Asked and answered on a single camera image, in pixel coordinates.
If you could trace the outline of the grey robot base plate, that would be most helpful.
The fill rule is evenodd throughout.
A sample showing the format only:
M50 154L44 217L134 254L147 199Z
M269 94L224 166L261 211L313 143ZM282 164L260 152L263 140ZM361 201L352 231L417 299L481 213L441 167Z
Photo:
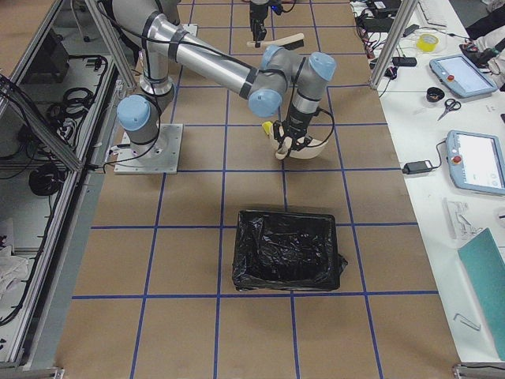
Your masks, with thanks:
M114 173L177 174L183 131L183 124L162 123L157 141L144 147L131 144L124 132L122 144L127 147L118 150Z

